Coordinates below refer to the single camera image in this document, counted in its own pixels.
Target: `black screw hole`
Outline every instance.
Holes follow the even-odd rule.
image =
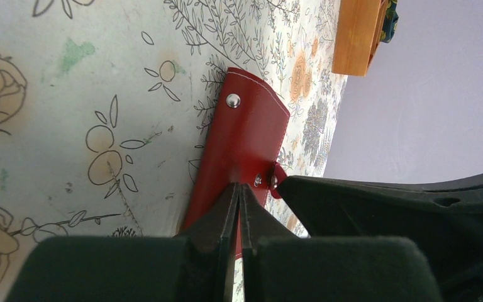
[[[444,198],[436,198],[434,202],[439,204],[440,206],[450,206],[451,204],[455,204],[460,201],[460,198],[453,198],[453,197],[444,197]]]

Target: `patterned cloth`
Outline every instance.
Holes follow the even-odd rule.
[[[229,66],[289,108],[286,172],[322,176],[347,81],[331,73],[338,8],[0,0],[0,300],[48,237],[177,232]],[[306,235],[283,201],[265,207]]]
[[[397,8],[397,0],[389,0],[388,8],[386,9],[386,17],[384,18],[384,24],[382,24],[382,32],[380,33],[380,41],[384,43],[390,43],[391,39],[395,35],[397,30],[397,21],[399,21],[399,15],[395,10]]]

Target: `gray wall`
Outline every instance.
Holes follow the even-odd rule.
[[[483,1],[400,1],[367,77],[349,77],[325,176],[438,182],[483,172]]]

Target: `wooden box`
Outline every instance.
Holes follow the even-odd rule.
[[[365,76],[380,43],[388,0],[341,0],[332,72]]]

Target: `red leather pouch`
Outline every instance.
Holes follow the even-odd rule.
[[[182,229],[210,210],[231,182],[251,185],[264,205],[289,117],[263,80],[228,69]],[[241,255],[239,232],[238,227],[236,258]]]

